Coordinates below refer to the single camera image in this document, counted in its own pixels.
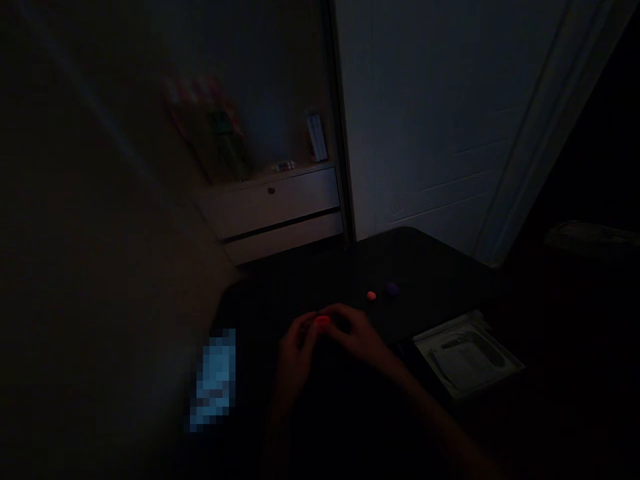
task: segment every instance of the door panel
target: door panel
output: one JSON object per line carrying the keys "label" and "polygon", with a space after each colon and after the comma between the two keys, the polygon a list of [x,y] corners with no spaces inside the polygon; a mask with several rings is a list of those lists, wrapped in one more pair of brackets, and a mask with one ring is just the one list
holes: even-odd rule
{"label": "door panel", "polygon": [[337,2],[358,239],[412,225],[466,253],[565,2]]}

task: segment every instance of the purple ball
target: purple ball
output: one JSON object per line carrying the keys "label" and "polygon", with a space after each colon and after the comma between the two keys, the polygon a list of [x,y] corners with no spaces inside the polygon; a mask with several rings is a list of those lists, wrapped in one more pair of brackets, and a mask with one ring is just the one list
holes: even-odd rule
{"label": "purple ball", "polygon": [[385,292],[390,297],[395,297],[400,293],[400,288],[394,282],[387,282],[385,285]]}

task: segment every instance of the white drawer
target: white drawer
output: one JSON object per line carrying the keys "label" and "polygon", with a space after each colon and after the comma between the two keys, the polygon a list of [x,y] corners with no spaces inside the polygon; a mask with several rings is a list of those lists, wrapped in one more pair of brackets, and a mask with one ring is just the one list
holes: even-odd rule
{"label": "white drawer", "polygon": [[336,212],[229,242],[225,245],[225,250],[231,261],[235,265],[240,265],[338,235],[342,231],[342,215]]}
{"label": "white drawer", "polygon": [[207,189],[198,202],[220,239],[340,205],[335,168],[240,190]]}

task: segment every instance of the shelf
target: shelf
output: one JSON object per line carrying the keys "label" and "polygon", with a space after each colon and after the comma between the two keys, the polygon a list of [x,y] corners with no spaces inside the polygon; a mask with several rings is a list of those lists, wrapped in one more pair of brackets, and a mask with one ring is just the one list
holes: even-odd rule
{"label": "shelf", "polygon": [[262,172],[254,172],[249,180],[216,183],[215,185],[212,185],[210,189],[214,191],[219,191],[219,192],[244,190],[247,188],[255,187],[257,185],[264,185],[266,183],[270,183],[278,180],[297,177],[298,175],[304,175],[306,173],[330,169],[330,168],[333,168],[334,166],[335,164],[332,161],[324,161],[324,162],[309,161],[306,163],[296,163],[296,166],[293,170],[284,170],[277,173],[272,172],[270,170],[264,170]]}

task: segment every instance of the vent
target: vent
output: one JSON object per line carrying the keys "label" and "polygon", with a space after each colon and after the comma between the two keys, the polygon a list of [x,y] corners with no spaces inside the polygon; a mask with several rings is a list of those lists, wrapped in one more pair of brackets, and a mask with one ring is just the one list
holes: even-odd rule
{"label": "vent", "polygon": [[400,195],[399,193],[394,193],[391,196],[391,214],[397,215],[405,209],[405,203],[407,198],[404,195]]}

